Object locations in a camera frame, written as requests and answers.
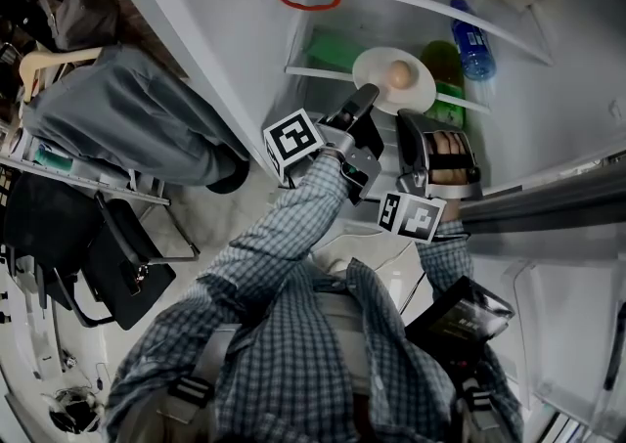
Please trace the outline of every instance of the gray jacket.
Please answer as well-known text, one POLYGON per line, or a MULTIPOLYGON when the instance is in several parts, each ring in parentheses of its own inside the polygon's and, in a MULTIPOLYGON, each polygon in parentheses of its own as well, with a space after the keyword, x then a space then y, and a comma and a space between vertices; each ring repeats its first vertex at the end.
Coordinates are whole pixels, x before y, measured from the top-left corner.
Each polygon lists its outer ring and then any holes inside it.
POLYGON ((207 185, 228 177, 246 149, 213 107, 128 46, 103 48, 24 106, 23 125, 69 154, 100 158, 166 182, 207 185))

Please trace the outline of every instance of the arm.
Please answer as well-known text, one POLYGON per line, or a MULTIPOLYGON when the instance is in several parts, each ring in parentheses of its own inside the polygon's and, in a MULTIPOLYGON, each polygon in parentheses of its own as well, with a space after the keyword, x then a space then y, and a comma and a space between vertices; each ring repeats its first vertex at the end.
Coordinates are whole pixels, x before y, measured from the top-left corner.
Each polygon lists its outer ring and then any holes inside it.
POLYGON ((262 315, 291 269, 331 227, 347 192, 338 160, 319 156, 297 189, 232 240, 155 318, 117 371, 105 422, 110 441, 133 404, 193 370, 218 326, 262 315))
MULTIPOLYGON (((449 134, 435 135, 437 151, 440 154, 463 154, 463 144, 449 134)), ((465 171, 437 170, 432 179, 439 184, 465 184, 465 171)), ((464 231, 459 220, 460 203, 450 200, 442 215, 442 222, 437 228, 436 235, 460 234, 464 231)), ((418 253, 422 268, 433 289, 433 298, 437 299, 462 276, 473 279, 473 264, 465 240, 433 243, 430 245, 418 244, 418 253)), ((491 399, 507 422, 516 442, 522 438, 523 420, 519 409, 519 402, 509 389, 507 376, 498 361, 497 356, 489 346, 485 346, 483 358, 476 367, 476 380, 483 389, 491 393, 491 399)))
MULTIPOLYGON (((463 232, 460 220, 445 222, 437 228, 437 235, 451 235, 463 232)), ((473 264, 465 240, 418 245, 422 268, 432 285, 433 298, 448 289, 462 276, 473 278, 473 264)), ((491 398, 509 425, 514 440, 521 441, 523 420, 519 402, 509 389, 507 376, 497 356, 489 346, 485 346, 483 359, 476 368, 476 380, 491 392, 491 398)))

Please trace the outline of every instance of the chair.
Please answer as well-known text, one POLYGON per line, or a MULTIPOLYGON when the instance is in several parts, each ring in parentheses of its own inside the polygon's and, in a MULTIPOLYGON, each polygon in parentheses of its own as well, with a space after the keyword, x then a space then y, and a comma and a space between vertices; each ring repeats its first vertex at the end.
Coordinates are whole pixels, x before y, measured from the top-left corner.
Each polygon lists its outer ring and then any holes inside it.
POLYGON ((162 257, 127 201, 94 199, 59 181, 25 173, 9 198, 5 215, 5 243, 32 256, 41 292, 71 309, 84 327, 117 322, 132 328, 176 278, 167 265, 198 260, 189 241, 168 209, 168 215, 193 252, 189 257, 162 257), (86 316, 73 296, 81 270, 94 298, 111 316, 86 316))

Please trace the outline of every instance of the hand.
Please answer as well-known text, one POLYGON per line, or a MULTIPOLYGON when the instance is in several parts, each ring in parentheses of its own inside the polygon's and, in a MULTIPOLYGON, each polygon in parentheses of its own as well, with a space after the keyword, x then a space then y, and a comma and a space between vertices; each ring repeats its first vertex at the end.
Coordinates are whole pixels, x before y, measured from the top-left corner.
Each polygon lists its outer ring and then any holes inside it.
MULTIPOLYGON (((465 155, 467 153, 463 141, 459 134, 454 132, 435 132, 432 134, 437 146, 437 153, 440 155, 465 155)), ((433 154, 433 149, 428 143, 428 153, 433 154)), ((430 181, 433 184, 445 186, 461 186, 468 183, 468 172, 465 169, 454 170, 430 170, 430 181)), ((441 222, 457 220, 460 217, 461 201, 459 199, 448 199, 441 222)))

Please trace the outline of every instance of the green object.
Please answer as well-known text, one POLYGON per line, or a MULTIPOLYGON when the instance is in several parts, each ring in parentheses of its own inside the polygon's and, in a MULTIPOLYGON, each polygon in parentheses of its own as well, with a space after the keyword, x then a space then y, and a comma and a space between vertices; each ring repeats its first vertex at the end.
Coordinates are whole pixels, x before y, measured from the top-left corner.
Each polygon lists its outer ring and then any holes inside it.
POLYGON ((352 72, 354 61, 367 49, 358 43, 330 32, 314 31, 304 53, 312 59, 352 72))
POLYGON ((70 158, 50 153, 42 148, 39 148, 35 153, 35 161, 44 166, 58 168, 64 172, 69 172, 72 164, 72 160, 70 158))
MULTIPOLYGON (((432 41, 424 48, 420 61, 432 74, 438 93, 464 98, 461 56, 457 47, 447 41, 432 41)), ((466 123, 465 108, 441 101, 435 101, 425 115, 459 128, 466 123)))

